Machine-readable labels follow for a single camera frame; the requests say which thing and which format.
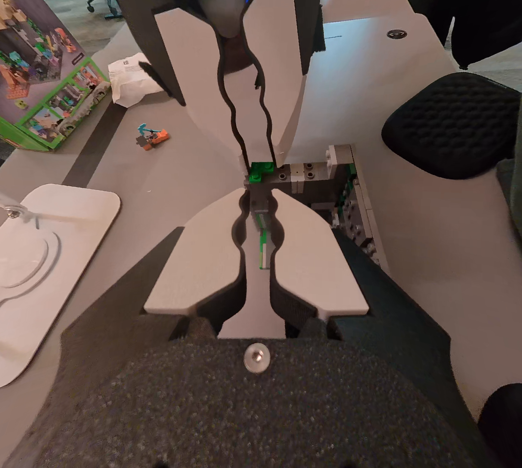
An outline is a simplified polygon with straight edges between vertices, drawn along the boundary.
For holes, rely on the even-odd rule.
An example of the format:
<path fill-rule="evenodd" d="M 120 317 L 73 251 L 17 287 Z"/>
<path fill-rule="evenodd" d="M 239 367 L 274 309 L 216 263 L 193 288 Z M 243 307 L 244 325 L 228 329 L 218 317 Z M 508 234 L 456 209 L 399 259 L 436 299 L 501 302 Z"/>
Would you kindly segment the white and wooden book stand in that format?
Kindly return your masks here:
<path fill-rule="evenodd" d="M 36 354 L 121 208 L 109 191 L 46 184 L 1 194 L 1 387 Z"/>

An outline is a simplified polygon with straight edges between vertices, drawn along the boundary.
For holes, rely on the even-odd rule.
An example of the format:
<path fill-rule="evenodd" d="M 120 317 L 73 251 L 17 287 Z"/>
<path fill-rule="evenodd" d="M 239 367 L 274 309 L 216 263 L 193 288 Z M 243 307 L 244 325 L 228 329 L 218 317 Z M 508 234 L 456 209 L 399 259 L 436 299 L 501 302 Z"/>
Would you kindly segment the white paper bag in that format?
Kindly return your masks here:
<path fill-rule="evenodd" d="M 112 99 L 117 105 L 129 108 L 139 103 L 145 96 L 163 91 L 140 66 L 148 63 L 143 53 L 137 53 L 108 65 L 108 75 L 112 88 Z"/>

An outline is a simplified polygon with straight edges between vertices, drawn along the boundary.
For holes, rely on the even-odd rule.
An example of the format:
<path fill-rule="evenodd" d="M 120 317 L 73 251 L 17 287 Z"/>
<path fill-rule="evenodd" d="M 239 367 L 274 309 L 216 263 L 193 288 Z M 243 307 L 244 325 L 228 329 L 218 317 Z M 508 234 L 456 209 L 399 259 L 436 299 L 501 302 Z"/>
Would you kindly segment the small orange brick figure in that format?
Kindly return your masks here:
<path fill-rule="evenodd" d="M 137 129 L 139 136 L 136 138 L 136 145 L 145 151 L 150 151 L 160 143 L 170 139 L 170 135 L 165 129 L 151 129 L 145 123 L 140 124 Z"/>

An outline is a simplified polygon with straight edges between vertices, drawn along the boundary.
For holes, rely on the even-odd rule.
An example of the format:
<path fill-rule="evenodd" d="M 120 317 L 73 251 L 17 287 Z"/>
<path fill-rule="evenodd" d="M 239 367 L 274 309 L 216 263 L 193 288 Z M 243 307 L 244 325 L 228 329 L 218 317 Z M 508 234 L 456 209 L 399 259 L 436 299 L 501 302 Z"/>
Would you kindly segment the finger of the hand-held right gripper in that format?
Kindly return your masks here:
<path fill-rule="evenodd" d="M 154 15 L 187 112 L 213 147 L 247 176 L 250 163 L 224 82 L 223 45 L 199 15 L 173 8 Z"/>
<path fill-rule="evenodd" d="M 302 73 L 294 0 L 250 0 L 243 16 L 247 47 L 260 63 L 262 105 L 281 167 L 293 145 L 307 77 Z"/>

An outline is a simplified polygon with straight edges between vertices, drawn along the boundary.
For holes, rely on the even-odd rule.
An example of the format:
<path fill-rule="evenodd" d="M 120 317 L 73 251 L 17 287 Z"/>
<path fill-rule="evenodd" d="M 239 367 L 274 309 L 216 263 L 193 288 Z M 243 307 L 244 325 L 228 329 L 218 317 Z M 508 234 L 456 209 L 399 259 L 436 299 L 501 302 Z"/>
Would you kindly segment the grey brick build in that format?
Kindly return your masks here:
<path fill-rule="evenodd" d="M 250 213 L 259 233 L 259 268 L 269 269 L 274 244 L 268 194 L 279 189 L 319 214 L 339 229 L 374 263 L 391 276 L 376 217 L 354 145 L 330 145 L 325 161 L 275 167 L 261 183 L 244 186 L 250 191 Z"/>

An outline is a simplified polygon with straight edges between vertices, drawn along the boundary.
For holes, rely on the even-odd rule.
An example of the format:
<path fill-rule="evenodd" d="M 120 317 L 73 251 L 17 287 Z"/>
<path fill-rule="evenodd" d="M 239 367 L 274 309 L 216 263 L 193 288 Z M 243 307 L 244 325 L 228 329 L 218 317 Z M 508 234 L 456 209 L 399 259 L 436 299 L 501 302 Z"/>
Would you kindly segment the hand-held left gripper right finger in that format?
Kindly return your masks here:
<path fill-rule="evenodd" d="M 330 224 L 279 189 L 269 196 L 271 308 L 296 338 L 309 319 L 365 317 L 369 303 Z"/>

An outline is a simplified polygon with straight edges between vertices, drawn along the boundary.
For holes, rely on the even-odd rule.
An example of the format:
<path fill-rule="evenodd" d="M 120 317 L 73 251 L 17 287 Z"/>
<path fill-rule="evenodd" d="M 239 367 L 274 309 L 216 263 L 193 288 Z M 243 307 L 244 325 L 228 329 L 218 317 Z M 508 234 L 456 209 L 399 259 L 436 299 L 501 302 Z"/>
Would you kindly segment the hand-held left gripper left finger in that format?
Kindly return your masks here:
<path fill-rule="evenodd" d="M 208 319 L 216 334 L 246 301 L 248 190 L 238 188 L 185 225 L 144 304 L 148 314 Z"/>

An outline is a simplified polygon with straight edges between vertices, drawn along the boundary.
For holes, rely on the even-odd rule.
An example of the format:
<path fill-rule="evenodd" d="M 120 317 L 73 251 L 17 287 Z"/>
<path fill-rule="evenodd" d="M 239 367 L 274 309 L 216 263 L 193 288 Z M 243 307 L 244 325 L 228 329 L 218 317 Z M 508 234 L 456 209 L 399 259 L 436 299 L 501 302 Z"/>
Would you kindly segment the green toy brick set box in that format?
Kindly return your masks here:
<path fill-rule="evenodd" d="M 1 0 L 1 139 L 54 152 L 111 84 L 44 0 Z"/>

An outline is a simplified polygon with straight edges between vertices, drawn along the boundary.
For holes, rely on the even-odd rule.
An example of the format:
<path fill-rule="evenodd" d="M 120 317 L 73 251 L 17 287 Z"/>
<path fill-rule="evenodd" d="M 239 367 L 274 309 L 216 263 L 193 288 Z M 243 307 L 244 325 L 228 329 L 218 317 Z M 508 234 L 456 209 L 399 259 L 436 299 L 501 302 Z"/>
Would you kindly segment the green corner brick plate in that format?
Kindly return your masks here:
<path fill-rule="evenodd" d="M 270 162 L 252 162 L 251 172 L 248 177 L 250 184 L 261 183 L 265 176 L 269 176 L 274 173 L 275 166 L 272 161 Z"/>

